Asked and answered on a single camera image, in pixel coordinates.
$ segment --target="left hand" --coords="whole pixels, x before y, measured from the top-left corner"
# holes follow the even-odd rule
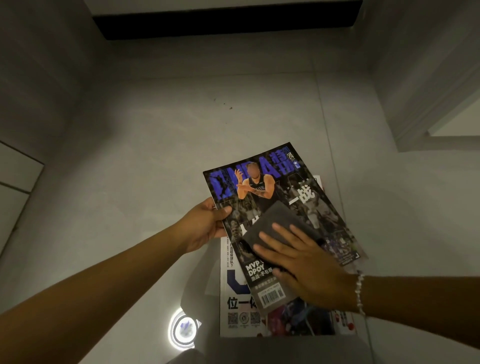
[[[237,184],[237,188],[238,188],[238,190],[243,190],[243,191],[246,191],[246,192],[252,192],[254,190],[254,188],[252,186],[250,186],[249,184]]]
[[[212,238],[227,236],[222,220],[231,212],[231,206],[217,210],[211,197],[187,212],[173,225],[175,233],[180,236],[185,252],[200,249]]]

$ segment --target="stack of magazines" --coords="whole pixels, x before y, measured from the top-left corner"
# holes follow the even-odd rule
[[[328,197],[290,143],[204,172],[217,208],[232,206],[221,242],[220,336],[355,334],[350,313],[328,311],[292,298],[272,266],[242,239],[280,201],[322,236],[321,247],[340,265],[366,257]]]

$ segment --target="basketball jersey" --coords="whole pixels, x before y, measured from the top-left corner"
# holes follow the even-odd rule
[[[258,183],[255,183],[251,177],[248,178],[248,182],[250,183],[250,187],[254,188],[255,190],[265,191],[264,175],[262,173],[260,173],[260,180],[258,181]],[[273,205],[276,201],[279,200],[276,183],[274,186],[272,198],[264,198],[255,194],[252,194],[252,197],[260,212],[264,213],[271,205]]]

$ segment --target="qr code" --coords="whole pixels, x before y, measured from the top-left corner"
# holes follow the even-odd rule
[[[239,314],[238,312],[228,313],[228,324],[229,325],[238,325],[239,324]]]
[[[260,312],[250,312],[250,323],[252,325],[260,324]]]

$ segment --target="gray floor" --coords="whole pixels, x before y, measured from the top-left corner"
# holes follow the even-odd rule
[[[117,43],[1,257],[0,311],[179,219],[208,196],[203,170],[287,141],[321,175],[370,256],[367,273],[478,274],[480,154],[397,153],[352,36]],[[360,338],[220,340],[218,257],[215,242],[184,256],[84,363],[171,360],[180,305],[203,323],[196,354],[207,362],[371,363],[362,327]],[[480,359],[417,330],[369,326],[377,363]]]

